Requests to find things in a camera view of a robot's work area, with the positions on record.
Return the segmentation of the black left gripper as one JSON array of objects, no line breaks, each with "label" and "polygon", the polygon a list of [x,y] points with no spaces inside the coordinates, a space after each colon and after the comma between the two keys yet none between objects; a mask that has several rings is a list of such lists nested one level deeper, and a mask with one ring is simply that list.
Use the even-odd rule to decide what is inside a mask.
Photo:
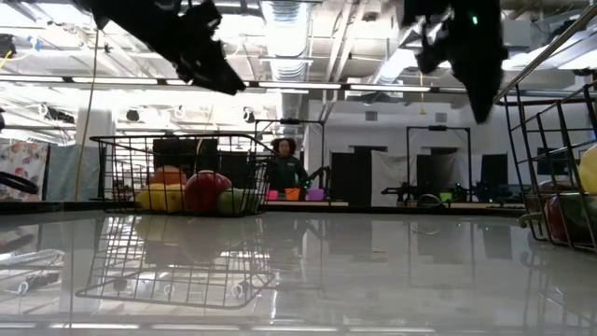
[{"label": "black left gripper", "polygon": [[222,45],[213,40],[222,19],[213,0],[190,4],[183,15],[175,7],[157,6],[157,9],[158,31],[153,50],[177,63],[175,71],[181,80],[228,95],[245,91],[246,85],[226,60]]}]

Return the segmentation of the black table frame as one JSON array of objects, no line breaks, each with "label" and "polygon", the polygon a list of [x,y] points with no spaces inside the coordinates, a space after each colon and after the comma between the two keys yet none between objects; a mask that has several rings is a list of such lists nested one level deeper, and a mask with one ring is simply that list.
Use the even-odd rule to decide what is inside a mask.
[{"label": "black table frame", "polygon": [[[454,204],[451,208],[418,208],[418,207],[368,207],[354,206],[267,206],[262,205],[263,212],[293,213],[329,213],[329,214],[373,214],[373,215],[434,215],[434,216],[488,216],[488,217],[520,217],[526,214],[524,209],[506,207],[474,207],[472,203]],[[131,208],[131,203],[103,202],[0,202],[0,215],[26,215],[55,212],[104,211],[106,213],[148,214],[146,210]]]}]

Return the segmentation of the red and green pepper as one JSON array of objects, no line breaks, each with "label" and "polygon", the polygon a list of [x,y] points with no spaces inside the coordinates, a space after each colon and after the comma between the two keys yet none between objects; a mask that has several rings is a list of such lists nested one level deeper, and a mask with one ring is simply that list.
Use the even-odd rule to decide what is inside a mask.
[{"label": "red and green pepper", "polygon": [[574,244],[592,244],[589,225],[597,240],[597,196],[587,196],[582,201],[580,195],[551,197],[544,207],[552,236],[567,243],[571,238]]}]

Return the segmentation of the floral patterned cloth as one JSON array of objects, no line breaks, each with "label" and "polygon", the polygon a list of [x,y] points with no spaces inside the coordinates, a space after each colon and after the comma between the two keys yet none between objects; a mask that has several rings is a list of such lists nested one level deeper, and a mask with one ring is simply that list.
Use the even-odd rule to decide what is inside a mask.
[{"label": "floral patterned cloth", "polygon": [[0,200],[41,201],[43,199],[48,153],[48,144],[0,143],[0,172],[24,178],[38,187],[37,194],[29,194],[12,187],[0,185]]}]

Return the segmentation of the large yellow lemon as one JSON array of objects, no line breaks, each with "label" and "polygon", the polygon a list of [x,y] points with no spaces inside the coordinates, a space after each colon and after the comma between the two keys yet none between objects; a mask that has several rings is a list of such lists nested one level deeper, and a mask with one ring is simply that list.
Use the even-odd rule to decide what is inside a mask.
[{"label": "large yellow lemon", "polygon": [[597,194],[597,144],[583,152],[578,173],[582,188],[588,193]]}]

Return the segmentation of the small yellow lemon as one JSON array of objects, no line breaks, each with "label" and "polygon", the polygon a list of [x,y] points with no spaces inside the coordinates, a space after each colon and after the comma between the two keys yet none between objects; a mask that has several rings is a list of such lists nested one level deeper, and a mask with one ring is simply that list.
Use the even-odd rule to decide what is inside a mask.
[{"label": "small yellow lemon", "polygon": [[180,184],[150,184],[135,196],[141,209],[152,211],[180,212],[184,209],[185,187]]}]

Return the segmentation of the black monitor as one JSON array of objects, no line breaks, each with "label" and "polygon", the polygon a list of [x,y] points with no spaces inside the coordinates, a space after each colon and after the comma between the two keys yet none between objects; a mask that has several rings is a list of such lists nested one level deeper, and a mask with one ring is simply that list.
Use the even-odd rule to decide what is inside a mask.
[{"label": "black monitor", "polygon": [[483,155],[480,181],[489,187],[506,185],[508,182],[507,154]]},{"label": "black monitor", "polygon": [[569,174],[569,164],[568,164],[568,157],[566,152],[558,152],[555,154],[549,155],[549,160],[545,153],[547,151],[552,151],[551,147],[543,148],[539,147],[536,150],[536,154],[538,156],[536,160],[536,173],[538,175],[551,175],[554,174],[556,176],[560,175],[568,175]]}]

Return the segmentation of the orange fruit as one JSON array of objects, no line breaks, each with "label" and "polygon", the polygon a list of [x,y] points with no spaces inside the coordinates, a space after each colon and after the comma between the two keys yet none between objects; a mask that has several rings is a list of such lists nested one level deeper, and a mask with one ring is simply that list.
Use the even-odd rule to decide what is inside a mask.
[{"label": "orange fruit", "polygon": [[186,185],[187,176],[179,168],[172,165],[165,165],[155,169],[148,178],[149,184]]}]

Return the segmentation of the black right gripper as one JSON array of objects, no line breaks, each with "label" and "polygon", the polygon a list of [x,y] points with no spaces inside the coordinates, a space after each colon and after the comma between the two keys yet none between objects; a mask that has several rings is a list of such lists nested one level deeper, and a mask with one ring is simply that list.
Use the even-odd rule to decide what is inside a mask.
[{"label": "black right gripper", "polygon": [[448,60],[450,63],[487,55],[476,59],[467,68],[465,87],[476,123],[485,123],[493,108],[494,96],[503,82],[503,60],[508,50],[503,39],[500,18],[450,18],[447,28],[439,30],[431,41],[422,35],[422,49],[416,62],[423,74],[435,71]]}]

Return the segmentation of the person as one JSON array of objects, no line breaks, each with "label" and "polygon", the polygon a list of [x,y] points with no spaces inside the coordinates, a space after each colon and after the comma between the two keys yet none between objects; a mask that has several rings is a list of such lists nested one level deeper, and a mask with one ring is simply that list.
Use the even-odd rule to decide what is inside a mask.
[{"label": "person", "polygon": [[292,138],[276,138],[271,141],[277,153],[271,168],[271,189],[284,192],[298,188],[307,180],[308,174],[299,158],[295,156],[296,141]]}]

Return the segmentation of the silver ceiling air duct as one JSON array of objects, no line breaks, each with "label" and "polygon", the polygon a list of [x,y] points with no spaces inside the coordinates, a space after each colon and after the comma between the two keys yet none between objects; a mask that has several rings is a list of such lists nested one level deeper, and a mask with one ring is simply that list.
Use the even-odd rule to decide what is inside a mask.
[{"label": "silver ceiling air duct", "polygon": [[307,77],[304,58],[312,6],[283,0],[261,0],[265,35],[273,81],[301,82]]},{"label": "silver ceiling air duct", "polygon": [[393,84],[406,68],[416,65],[414,52],[410,49],[402,48],[402,45],[412,33],[412,28],[402,28],[390,34],[386,39],[385,56],[377,70],[368,80],[368,84]]}]

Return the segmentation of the white hanging sheet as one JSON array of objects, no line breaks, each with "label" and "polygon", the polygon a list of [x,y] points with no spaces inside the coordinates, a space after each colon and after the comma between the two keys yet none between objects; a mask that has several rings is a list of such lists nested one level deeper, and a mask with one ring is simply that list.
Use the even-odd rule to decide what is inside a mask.
[{"label": "white hanging sheet", "polygon": [[374,195],[381,195],[384,189],[397,188],[403,183],[416,184],[416,157],[395,156],[382,151],[371,151],[370,155]]}]

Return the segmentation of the green lime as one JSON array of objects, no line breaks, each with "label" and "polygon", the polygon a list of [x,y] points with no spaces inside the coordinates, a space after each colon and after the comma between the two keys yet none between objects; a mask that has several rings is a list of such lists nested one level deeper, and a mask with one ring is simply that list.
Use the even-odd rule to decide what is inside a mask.
[{"label": "green lime", "polygon": [[219,193],[216,208],[222,216],[238,216],[244,211],[247,201],[242,189],[230,188]]}]

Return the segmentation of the red tomato green calyx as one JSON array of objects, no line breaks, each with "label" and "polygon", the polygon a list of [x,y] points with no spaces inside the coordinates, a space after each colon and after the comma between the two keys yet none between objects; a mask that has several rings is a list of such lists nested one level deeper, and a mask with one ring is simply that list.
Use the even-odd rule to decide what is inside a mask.
[{"label": "red tomato green calyx", "polygon": [[213,213],[219,194],[232,186],[224,175],[202,170],[193,175],[185,186],[185,209],[195,213]]}]

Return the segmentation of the white ceiling light strip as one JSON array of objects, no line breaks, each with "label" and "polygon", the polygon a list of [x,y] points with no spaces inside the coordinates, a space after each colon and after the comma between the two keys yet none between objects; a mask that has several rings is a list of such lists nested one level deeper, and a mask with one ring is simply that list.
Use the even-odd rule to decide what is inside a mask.
[{"label": "white ceiling light strip", "polygon": [[430,92],[424,86],[350,84],[349,91]]},{"label": "white ceiling light strip", "polygon": [[62,77],[52,76],[25,76],[25,75],[0,75],[0,81],[34,82],[34,83],[62,83]]},{"label": "white ceiling light strip", "polygon": [[315,82],[273,82],[260,81],[257,85],[261,88],[272,89],[301,89],[301,90],[341,90],[339,83],[315,83]]},{"label": "white ceiling light strip", "polygon": [[157,85],[155,78],[136,78],[136,77],[72,77],[75,83],[100,83],[108,85]]}]

